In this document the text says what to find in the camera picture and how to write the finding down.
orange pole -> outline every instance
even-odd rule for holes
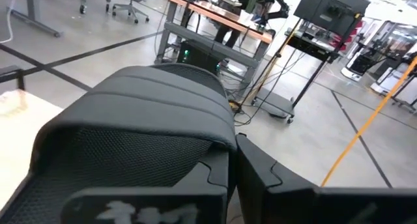
[[[414,58],[414,60],[409,65],[409,68],[403,76],[399,79],[397,84],[391,89],[391,91],[385,96],[385,98],[381,101],[379,106],[376,108],[376,110],[372,113],[371,117],[367,120],[367,122],[360,128],[358,133],[353,137],[352,141],[347,145],[345,150],[340,154],[339,158],[336,160],[336,162],[333,164],[332,168],[329,170],[329,172],[326,175],[326,178],[324,178],[323,182],[321,183],[321,186],[324,187],[326,183],[328,182],[329,178],[333,175],[335,169],[338,167],[342,159],[347,155],[347,153],[352,149],[355,142],[358,140],[358,138],[365,132],[365,130],[369,127],[369,125],[373,122],[375,117],[378,115],[379,111],[385,106],[385,104],[388,102],[388,100],[391,98],[391,96],[398,90],[398,88],[403,84],[404,80],[407,78],[407,76],[410,74],[412,70],[414,70],[414,67],[417,65],[417,57]]]

